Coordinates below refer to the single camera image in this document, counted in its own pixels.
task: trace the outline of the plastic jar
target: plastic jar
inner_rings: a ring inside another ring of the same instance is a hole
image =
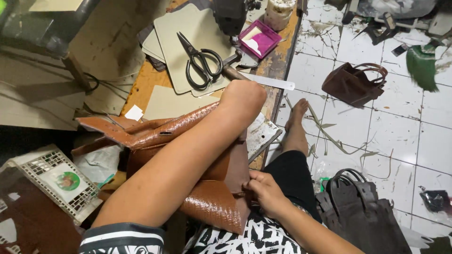
[[[295,3],[295,0],[268,0],[264,24],[274,31],[283,30],[289,23]]]

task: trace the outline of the black shorts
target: black shorts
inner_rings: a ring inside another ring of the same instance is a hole
[[[263,172],[273,176],[284,195],[292,203],[301,206],[316,221],[322,223],[316,207],[311,173],[306,156],[302,152],[292,150],[280,154],[265,167]]]

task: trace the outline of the bare foot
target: bare foot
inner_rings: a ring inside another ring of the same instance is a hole
[[[292,111],[290,112],[289,120],[286,123],[285,129],[288,132],[293,124],[301,124],[303,120],[303,116],[308,110],[309,102],[302,98],[300,99],[295,106],[293,106]]]

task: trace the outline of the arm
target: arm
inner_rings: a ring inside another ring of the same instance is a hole
[[[244,186],[256,193],[267,216],[277,219],[294,240],[309,253],[363,254],[330,231],[310,215],[298,209],[284,196],[270,174],[250,171],[251,180]]]
[[[204,171],[257,117],[266,99],[256,82],[232,81],[218,107],[160,150],[102,207],[92,227],[119,222],[161,226]]]

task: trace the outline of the broom bristles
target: broom bristles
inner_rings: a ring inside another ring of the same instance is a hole
[[[438,92],[435,83],[435,54],[423,52],[420,45],[409,48],[406,53],[406,67],[411,78],[422,89]]]

